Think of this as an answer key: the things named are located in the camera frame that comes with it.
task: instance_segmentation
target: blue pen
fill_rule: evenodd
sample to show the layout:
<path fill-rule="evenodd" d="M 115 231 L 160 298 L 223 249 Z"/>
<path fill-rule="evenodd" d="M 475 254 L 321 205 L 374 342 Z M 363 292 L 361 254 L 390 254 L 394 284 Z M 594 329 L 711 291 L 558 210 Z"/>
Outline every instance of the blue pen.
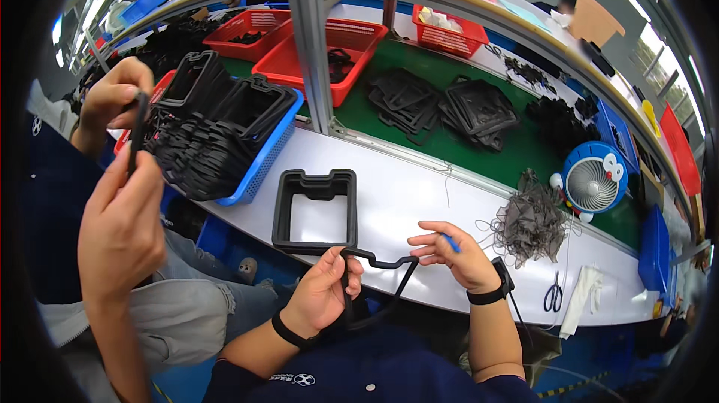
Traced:
<path fill-rule="evenodd" d="M 440 235 L 442 235 L 442 237 L 447 239 L 447 242 L 449 243 L 449 245 L 452 246 L 452 250 L 456 251 L 457 253 L 460 252 L 459 246 L 457 246 L 456 242 L 454 242 L 451 237 L 447 236 L 444 233 L 440 233 Z"/>

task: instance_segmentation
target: hand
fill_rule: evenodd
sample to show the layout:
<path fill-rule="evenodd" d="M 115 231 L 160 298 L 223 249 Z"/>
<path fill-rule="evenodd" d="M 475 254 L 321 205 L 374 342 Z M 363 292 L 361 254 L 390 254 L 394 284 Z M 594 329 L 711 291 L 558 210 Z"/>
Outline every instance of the hand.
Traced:
<path fill-rule="evenodd" d="M 123 58 L 87 93 L 80 111 L 80 126 L 84 129 L 133 128 L 137 108 L 122 112 L 140 90 L 152 95 L 154 79 L 149 67 L 136 57 Z"/>
<path fill-rule="evenodd" d="M 499 288 L 502 282 L 497 271 L 472 236 L 449 222 L 424 221 L 419 222 L 419 228 L 435 232 L 407 240 L 410 246 L 424 246 L 410 253 L 421 257 L 419 264 L 446 264 L 455 280 L 472 294 L 486 294 Z M 451 237 L 460 252 L 454 251 L 440 233 Z"/>
<path fill-rule="evenodd" d="M 78 268 L 86 304 L 126 302 L 132 288 L 166 259 L 160 225 L 160 168 L 152 155 L 140 151 L 137 170 L 128 180 L 129 157 L 127 145 L 107 168 L 85 205 Z"/>
<path fill-rule="evenodd" d="M 345 272 L 345 259 L 332 247 L 305 273 L 280 318 L 295 334 L 308 339 L 328 327 L 345 310 L 345 294 L 340 279 Z M 364 268 L 356 258 L 347 261 L 349 284 L 346 288 L 354 300 L 362 290 L 360 276 Z"/>

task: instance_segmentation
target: jeans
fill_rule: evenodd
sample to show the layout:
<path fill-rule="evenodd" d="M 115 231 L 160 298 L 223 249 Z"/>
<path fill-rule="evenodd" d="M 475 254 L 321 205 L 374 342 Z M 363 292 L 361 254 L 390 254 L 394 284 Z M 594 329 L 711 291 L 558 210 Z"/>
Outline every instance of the jeans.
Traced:
<path fill-rule="evenodd" d="M 242 276 L 212 254 L 197 248 L 192 240 L 165 230 L 167 263 L 157 269 L 155 279 L 205 279 L 226 285 L 234 306 L 227 315 L 225 344 L 271 319 L 281 308 L 277 293 L 264 287 L 238 283 Z"/>

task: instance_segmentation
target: red plastic basket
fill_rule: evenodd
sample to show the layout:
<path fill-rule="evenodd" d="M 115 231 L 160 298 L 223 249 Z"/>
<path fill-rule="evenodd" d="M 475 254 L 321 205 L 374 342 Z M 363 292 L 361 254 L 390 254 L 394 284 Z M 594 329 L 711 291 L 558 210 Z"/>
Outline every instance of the red plastic basket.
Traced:
<path fill-rule="evenodd" d="M 247 32 L 261 32 L 263 37 L 252 44 L 231 43 L 230 39 Z M 257 63 L 277 43 L 292 35 L 289 10 L 247 10 L 210 33 L 204 41 L 221 57 L 238 58 Z"/>
<path fill-rule="evenodd" d="M 341 48 L 355 62 L 342 82 L 329 85 L 332 106 L 338 107 L 374 55 L 380 40 L 387 34 L 387 27 L 362 21 L 328 19 L 325 33 L 327 50 Z M 266 75 L 269 82 L 287 84 L 305 92 L 294 36 L 286 38 L 265 55 L 252 68 L 252 73 Z"/>
<path fill-rule="evenodd" d="M 151 104 L 154 104 L 158 100 L 160 100 L 160 97 L 165 92 L 165 89 L 167 88 L 167 85 L 170 84 L 170 82 L 173 79 L 173 75 L 175 75 L 175 70 L 169 71 L 165 76 L 155 85 L 155 89 L 152 91 L 152 97 L 149 98 L 148 106 Z M 131 130 L 125 130 L 122 132 L 122 135 L 117 138 L 117 142 L 115 143 L 115 148 L 113 148 L 113 152 L 115 155 L 117 155 L 120 152 L 120 149 L 122 146 L 124 146 L 127 141 L 130 139 L 130 131 Z"/>
<path fill-rule="evenodd" d="M 485 28 L 479 24 L 434 10 L 436 13 L 447 15 L 455 20 L 463 30 L 463 33 L 457 33 L 420 21 L 419 12 L 421 9 L 422 7 L 420 5 L 414 6 L 412 22 L 417 25 L 417 42 L 422 47 L 447 52 L 462 58 L 469 58 L 474 55 L 474 52 L 476 52 L 482 44 L 490 43 L 490 40 L 487 38 L 487 33 L 485 33 Z"/>
<path fill-rule="evenodd" d="M 684 191 L 687 192 L 689 197 L 699 194 L 702 192 L 702 180 L 699 177 L 697 164 L 694 161 L 694 154 L 687 137 L 684 136 L 682 125 L 679 124 L 677 116 L 671 110 L 669 102 L 667 102 L 667 108 L 664 110 L 659 124 L 664 136 L 667 138 L 667 143 L 670 145 L 671 155 L 674 156 L 674 163 L 677 164 L 677 172 L 684 185 Z"/>

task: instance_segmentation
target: green conveyor belt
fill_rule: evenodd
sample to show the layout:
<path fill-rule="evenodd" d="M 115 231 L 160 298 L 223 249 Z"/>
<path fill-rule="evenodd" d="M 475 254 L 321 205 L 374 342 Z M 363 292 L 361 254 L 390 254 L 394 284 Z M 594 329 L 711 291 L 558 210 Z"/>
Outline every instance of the green conveyor belt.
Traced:
<path fill-rule="evenodd" d="M 252 63 L 222 58 L 233 76 L 248 76 Z M 438 89 L 445 89 L 456 75 L 472 79 L 483 79 L 498 86 L 512 102 L 522 118 L 521 124 L 504 135 L 501 153 L 477 148 L 461 139 L 451 129 L 438 127 L 423 146 L 411 143 L 397 128 L 388 127 L 377 119 L 377 110 L 367 99 L 365 84 L 370 77 L 382 71 L 403 67 L 413 74 L 428 80 Z M 516 187 L 522 171 L 532 168 L 541 177 L 561 170 L 564 163 L 550 147 L 537 138 L 536 124 L 526 118 L 524 108 L 534 100 L 531 94 L 520 90 L 503 79 L 460 61 L 454 61 L 430 51 L 407 44 L 384 40 L 380 43 L 372 61 L 359 76 L 357 83 L 347 94 L 345 101 L 334 109 L 334 115 L 347 128 L 357 130 L 400 146 L 412 148 L 423 154 L 434 156 L 449 163 L 462 166 L 490 179 Z M 309 115 L 307 107 L 300 114 Z M 629 199 L 602 214 L 597 214 L 592 224 L 623 241 L 629 246 L 639 247 L 639 217 Z"/>

